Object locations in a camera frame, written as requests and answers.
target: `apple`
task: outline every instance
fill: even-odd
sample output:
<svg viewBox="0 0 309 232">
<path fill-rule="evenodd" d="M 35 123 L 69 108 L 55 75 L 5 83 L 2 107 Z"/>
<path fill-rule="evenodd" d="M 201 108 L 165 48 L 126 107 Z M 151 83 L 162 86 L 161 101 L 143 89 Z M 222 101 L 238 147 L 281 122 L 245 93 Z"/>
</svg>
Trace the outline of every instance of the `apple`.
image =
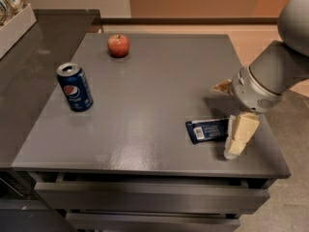
<svg viewBox="0 0 309 232">
<path fill-rule="evenodd" d="M 107 47 L 113 57 L 125 57 L 129 50 L 129 41 L 125 35 L 112 35 L 108 38 Z"/>
</svg>

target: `white container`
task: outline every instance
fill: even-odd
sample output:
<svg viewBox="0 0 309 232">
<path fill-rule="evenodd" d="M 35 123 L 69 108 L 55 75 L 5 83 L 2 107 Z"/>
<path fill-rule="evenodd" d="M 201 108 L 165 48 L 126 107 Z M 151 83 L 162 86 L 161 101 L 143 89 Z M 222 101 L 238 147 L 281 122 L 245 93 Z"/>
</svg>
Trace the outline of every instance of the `white container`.
<svg viewBox="0 0 309 232">
<path fill-rule="evenodd" d="M 18 40 L 36 23 L 37 19 L 31 5 L 28 4 L 0 28 L 0 59 L 18 42 Z"/>
</svg>

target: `can top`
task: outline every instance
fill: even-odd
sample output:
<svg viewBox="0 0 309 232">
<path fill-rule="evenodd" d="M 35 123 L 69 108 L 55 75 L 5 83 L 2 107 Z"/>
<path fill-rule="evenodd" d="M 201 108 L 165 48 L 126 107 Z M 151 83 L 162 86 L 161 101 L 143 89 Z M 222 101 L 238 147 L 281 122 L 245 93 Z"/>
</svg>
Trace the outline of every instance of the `can top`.
<svg viewBox="0 0 309 232">
<path fill-rule="evenodd" d="M 60 76 L 72 76 L 80 71 L 80 67 L 74 63 L 66 63 L 58 67 L 57 74 Z"/>
</svg>

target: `drawer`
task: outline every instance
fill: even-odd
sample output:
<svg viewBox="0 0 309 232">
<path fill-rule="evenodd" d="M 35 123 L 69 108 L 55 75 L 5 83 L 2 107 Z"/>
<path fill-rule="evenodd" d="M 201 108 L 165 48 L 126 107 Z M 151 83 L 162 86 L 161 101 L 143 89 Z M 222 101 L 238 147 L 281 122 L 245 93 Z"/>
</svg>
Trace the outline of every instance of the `drawer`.
<svg viewBox="0 0 309 232">
<path fill-rule="evenodd" d="M 116 230 L 119 232 L 232 232 L 239 227 L 238 219 L 211 217 L 167 217 L 115 214 L 72 214 L 67 221 L 76 229 Z"/>
<path fill-rule="evenodd" d="M 266 189 L 220 179 L 142 178 L 114 182 L 37 182 L 35 192 L 54 209 L 108 212 L 252 214 L 269 199 Z"/>
</svg>

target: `soda can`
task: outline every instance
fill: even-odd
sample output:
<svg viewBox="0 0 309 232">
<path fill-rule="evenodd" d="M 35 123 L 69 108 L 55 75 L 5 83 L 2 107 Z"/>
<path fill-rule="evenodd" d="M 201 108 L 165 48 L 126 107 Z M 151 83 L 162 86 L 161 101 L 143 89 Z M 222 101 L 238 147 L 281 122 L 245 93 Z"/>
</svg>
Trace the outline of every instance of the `soda can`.
<svg viewBox="0 0 309 232">
<path fill-rule="evenodd" d="M 88 110 L 94 103 L 86 74 L 74 63 L 63 64 L 57 69 L 58 82 L 74 112 Z"/>
</svg>

